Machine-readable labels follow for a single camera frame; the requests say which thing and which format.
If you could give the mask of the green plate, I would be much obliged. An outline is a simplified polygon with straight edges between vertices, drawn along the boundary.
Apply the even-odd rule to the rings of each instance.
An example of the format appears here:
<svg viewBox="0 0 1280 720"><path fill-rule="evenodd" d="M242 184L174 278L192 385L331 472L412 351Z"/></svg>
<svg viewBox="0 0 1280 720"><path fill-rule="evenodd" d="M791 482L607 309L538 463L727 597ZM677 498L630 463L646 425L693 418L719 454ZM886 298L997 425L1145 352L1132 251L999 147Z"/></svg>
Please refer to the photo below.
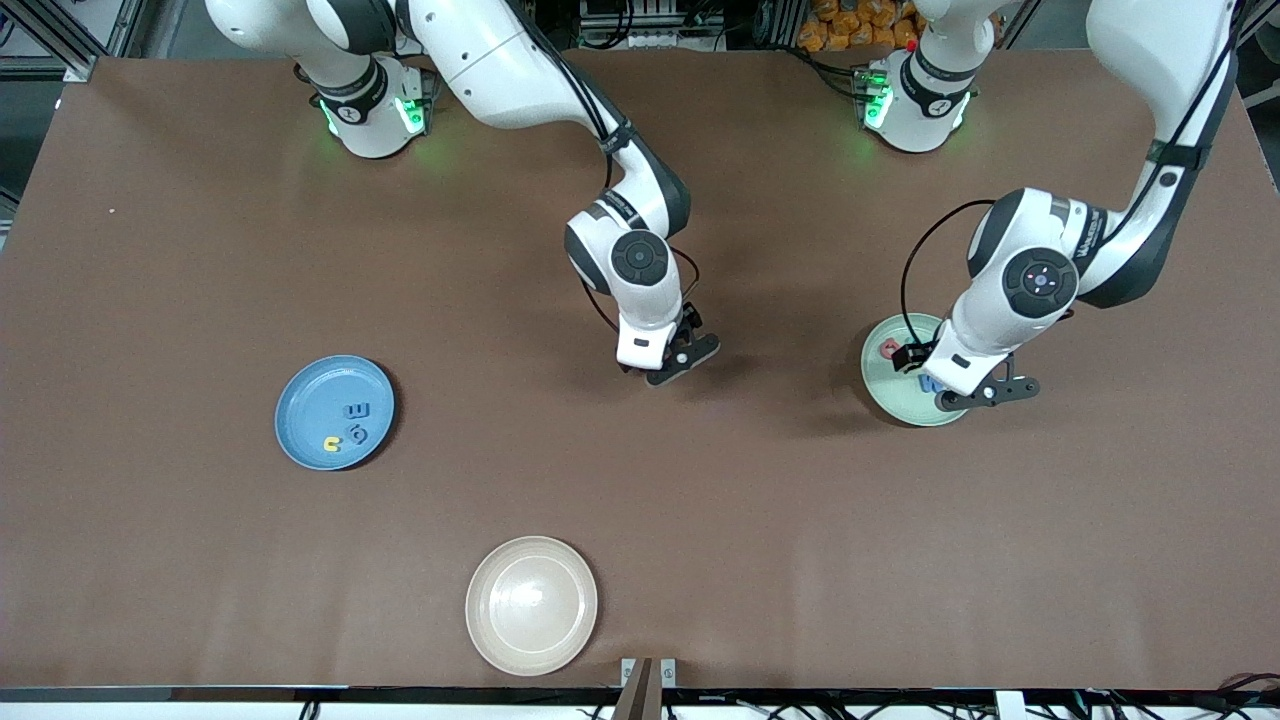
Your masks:
<svg viewBox="0 0 1280 720"><path fill-rule="evenodd" d="M884 360L879 345L888 337L902 345L915 340L931 340L941 319L923 313L911 313L908 320L900 315L883 319L865 338L860 352L861 378L876 404L891 418L911 427L943 427L959 420L966 413L942 413L934 405L936 395L922 392L920 370L896 372L892 360Z"/></svg>

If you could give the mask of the beige plate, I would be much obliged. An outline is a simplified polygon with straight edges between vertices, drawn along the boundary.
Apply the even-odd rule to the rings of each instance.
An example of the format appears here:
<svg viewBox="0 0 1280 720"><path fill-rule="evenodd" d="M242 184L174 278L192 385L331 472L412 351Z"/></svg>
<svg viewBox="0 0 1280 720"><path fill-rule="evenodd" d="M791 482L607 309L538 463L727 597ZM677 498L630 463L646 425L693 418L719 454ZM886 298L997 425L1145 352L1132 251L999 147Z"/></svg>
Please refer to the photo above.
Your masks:
<svg viewBox="0 0 1280 720"><path fill-rule="evenodd" d="M513 676L544 676L585 650L599 605L596 579L576 548L525 536L497 546L477 565L465 620L490 666Z"/></svg>

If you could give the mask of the brown table cover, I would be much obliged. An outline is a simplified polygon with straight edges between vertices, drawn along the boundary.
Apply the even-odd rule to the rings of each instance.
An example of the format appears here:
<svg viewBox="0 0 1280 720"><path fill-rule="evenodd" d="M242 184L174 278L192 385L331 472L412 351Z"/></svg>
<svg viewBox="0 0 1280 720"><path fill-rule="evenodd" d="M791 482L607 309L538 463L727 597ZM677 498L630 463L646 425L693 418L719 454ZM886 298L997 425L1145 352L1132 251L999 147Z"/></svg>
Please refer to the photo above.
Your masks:
<svg viewBox="0 0 1280 720"><path fill-rule="evenodd" d="M506 685L477 564L591 564L589 647L690 685L1213 688L1280 673L1280 196L1233 97L1143 299L1018 355L1037 398L891 424L867 332L937 218L1034 186L1125 204L1152 129L1083 51L991 58L938 152L891 152L773 53L575 56L692 191L719 354L614 364L563 227L577 126L443 97L364 161L288 61L115 60L68 86L0 252L0 685ZM320 357L396 427L314 471L274 413Z"/></svg>

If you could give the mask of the orange net bag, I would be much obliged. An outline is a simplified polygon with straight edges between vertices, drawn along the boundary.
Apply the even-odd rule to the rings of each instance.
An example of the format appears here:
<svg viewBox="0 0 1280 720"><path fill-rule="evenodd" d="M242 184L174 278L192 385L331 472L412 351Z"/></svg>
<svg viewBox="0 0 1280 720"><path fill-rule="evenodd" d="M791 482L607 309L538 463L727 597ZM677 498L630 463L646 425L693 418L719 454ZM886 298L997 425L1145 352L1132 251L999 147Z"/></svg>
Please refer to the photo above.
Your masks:
<svg viewBox="0 0 1280 720"><path fill-rule="evenodd" d="M927 27L913 0L809 0L795 44L809 53L914 49Z"/></svg>

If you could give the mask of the metal bracket at table edge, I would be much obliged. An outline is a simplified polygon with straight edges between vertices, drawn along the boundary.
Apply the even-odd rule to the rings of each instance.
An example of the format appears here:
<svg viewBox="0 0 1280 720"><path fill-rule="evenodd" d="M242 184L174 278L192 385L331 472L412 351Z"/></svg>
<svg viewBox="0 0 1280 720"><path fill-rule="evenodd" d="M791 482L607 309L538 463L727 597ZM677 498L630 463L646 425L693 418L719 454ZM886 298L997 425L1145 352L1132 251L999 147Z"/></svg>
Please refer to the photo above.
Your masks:
<svg viewBox="0 0 1280 720"><path fill-rule="evenodd" d="M664 692L677 687L675 659L622 659L622 689L611 720L669 720Z"/></svg>

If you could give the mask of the aluminium frame post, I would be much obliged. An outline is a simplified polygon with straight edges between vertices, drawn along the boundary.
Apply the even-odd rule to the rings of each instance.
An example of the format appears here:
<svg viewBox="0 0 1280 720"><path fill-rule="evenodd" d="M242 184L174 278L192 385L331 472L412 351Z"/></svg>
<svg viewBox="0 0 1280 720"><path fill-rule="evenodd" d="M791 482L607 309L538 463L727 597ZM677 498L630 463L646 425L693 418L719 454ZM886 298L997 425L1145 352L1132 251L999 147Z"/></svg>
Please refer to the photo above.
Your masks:
<svg viewBox="0 0 1280 720"><path fill-rule="evenodd" d="M151 0L0 0L0 82L83 83L127 56Z"/></svg>

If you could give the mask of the blue plate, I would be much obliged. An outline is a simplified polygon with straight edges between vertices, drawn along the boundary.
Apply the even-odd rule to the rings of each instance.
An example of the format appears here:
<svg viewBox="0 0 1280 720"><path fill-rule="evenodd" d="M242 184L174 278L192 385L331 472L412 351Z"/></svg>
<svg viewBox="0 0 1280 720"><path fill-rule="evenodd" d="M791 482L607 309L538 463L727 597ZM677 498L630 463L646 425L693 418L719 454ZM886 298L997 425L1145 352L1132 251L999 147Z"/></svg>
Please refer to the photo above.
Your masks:
<svg viewBox="0 0 1280 720"><path fill-rule="evenodd" d="M367 402L371 414L348 420L343 407ZM390 437L397 420L398 401L390 377L374 361L357 355L320 357L302 368L285 384L274 413L276 442L287 457L314 471L344 471L371 459ZM356 446L346 430L361 424L369 432L365 445ZM342 450L323 450L328 436L339 436Z"/></svg>

